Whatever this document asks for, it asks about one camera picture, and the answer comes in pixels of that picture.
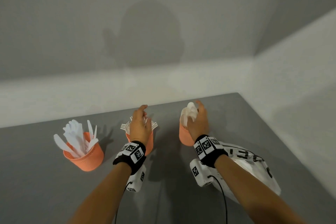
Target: hand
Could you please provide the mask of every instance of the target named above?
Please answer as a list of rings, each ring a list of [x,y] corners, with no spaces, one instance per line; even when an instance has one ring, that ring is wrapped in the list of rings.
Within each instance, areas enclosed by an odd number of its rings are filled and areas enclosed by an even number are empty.
[[[129,126],[130,141],[140,141],[145,146],[152,132],[152,120],[148,118],[146,125],[144,124],[144,117],[147,118],[145,112],[147,107],[148,105],[142,105],[133,112],[132,122]]]
[[[209,132],[207,110],[201,101],[197,100],[196,103],[198,104],[197,118],[193,121],[193,119],[189,116],[187,122],[187,128],[193,141],[196,141],[199,136],[208,134]]]

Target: person's right hand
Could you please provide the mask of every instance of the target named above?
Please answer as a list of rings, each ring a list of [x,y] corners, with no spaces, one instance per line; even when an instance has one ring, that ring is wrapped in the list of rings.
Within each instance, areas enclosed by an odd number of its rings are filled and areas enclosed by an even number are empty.
[[[201,101],[197,100],[196,103],[198,104],[197,118],[193,121],[193,119],[189,116],[187,123],[187,128],[193,141],[196,141],[196,139],[203,134],[207,135],[209,132],[207,110]]]

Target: person's right forearm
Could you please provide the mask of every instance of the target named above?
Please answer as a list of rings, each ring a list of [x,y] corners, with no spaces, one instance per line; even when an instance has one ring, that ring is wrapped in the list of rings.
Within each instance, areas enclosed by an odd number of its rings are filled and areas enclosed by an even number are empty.
[[[215,167],[255,223],[304,223],[270,188],[226,155],[217,158]]]

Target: person's left hand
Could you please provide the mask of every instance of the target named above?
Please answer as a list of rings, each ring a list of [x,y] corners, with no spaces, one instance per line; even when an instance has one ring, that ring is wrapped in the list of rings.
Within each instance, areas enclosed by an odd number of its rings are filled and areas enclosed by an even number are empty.
[[[140,141],[145,146],[152,132],[152,120],[148,118],[146,125],[144,124],[144,117],[147,118],[145,112],[147,107],[148,105],[142,105],[133,112],[132,122],[129,126],[130,141]]]

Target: person's left forearm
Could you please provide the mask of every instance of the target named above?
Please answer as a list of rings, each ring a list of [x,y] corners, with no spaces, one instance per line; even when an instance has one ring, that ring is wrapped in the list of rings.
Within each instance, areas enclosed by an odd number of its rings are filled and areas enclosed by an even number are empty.
[[[68,224],[110,224],[118,209],[131,167],[120,162],[78,207]]]

